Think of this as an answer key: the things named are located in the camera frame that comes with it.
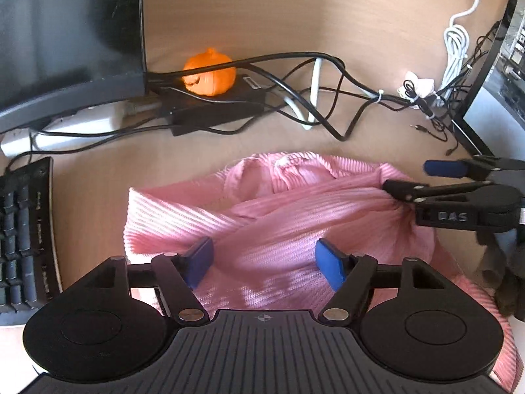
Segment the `gloved operator hand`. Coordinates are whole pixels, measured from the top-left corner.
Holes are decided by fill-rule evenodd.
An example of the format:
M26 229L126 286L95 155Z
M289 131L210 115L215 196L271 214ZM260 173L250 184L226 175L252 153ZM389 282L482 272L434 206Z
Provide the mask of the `gloved operator hand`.
M476 239L485 247L477 267L484 286L493 290L500 313L524 321L524 228L494 233L481 231Z

